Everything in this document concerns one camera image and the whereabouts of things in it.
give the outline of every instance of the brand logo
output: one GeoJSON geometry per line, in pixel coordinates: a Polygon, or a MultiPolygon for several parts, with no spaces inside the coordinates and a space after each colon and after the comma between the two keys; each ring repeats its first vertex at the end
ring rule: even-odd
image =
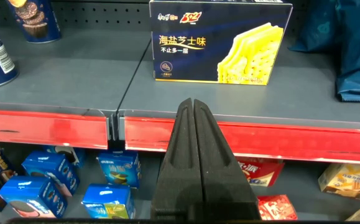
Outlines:
{"type": "Polygon", "coordinates": [[[171,72],[173,70],[173,65],[170,62],[162,62],[160,64],[160,69],[162,72],[171,72]]]}
{"type": "Polygon", "coordinates": [[[199,20],[201,15],[202,12],[187,12],[180,20],[180,23],[196,24],[196,21],[199,20]]]}
{"type": "Polygon", "coordinates": [[[159,15],[157,16],[157,19],[160,21],[174,21],[178,19],[178,16],[175,15],[171,15],[171,14],[166,14],[166,15],[162,15],[162,13],[159,13],[159,15]]]}

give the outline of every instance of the black plastic object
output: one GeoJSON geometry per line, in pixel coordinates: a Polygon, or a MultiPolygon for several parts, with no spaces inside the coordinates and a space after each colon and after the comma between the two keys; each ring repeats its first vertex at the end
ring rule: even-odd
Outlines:
{"type": "Polygon", "coordinates": [[[189,98],[178,107],[152,199],[151,218],[184,221],[189,206],[202,200],[195,121],[189,98]]]}
{"type": "Polygon", "coordinates": [[[260,220],[257,197],[209,107],[182,102],[162,163],[151,218],[260,220]]]}

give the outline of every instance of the pegboard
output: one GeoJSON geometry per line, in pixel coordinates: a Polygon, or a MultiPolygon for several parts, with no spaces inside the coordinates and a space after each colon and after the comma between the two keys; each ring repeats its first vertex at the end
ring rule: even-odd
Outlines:
{"type": "MultiPolygon", "coordinates": [[[[53,10],[62,28],[150,30],[149,0],[112,2],[108,0],[53,1],[53,10]]],[[[299,32],[309,0],[291,0],[293,13],[286,35],[299,32]]],[[[4,0],[0,0],[0,26],[16,26],[4,0]]]]}

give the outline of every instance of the red snack box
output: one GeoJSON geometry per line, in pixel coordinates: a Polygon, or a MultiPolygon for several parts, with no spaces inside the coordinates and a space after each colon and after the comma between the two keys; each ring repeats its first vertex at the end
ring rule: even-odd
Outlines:
{"type": "Polygon", "coordinates": [[[261,158],[237,158],[251,185],[272,186],[284,167],[282,160],[261,158]]]}
{"type": "Polygon", "coordinates": [[[296,211],[286,195],[258,196],[262,220],[297,220],[296,211]]]}

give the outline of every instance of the blue plastic bag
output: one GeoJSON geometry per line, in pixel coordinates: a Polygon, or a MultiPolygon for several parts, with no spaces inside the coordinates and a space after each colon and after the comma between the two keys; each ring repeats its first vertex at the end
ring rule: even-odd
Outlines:
{"type": "Polygon", "coordinates": [[[335,0],[311,1],[298,39],[290,50],[326,52],[336,46],[338,18],[335,0]]]}
{"type": "Polygon", "coordinates": [[[360,0],[338,0],[337,10],[343,32],[337,91],[343,101],[360,101],[360,0]]]}

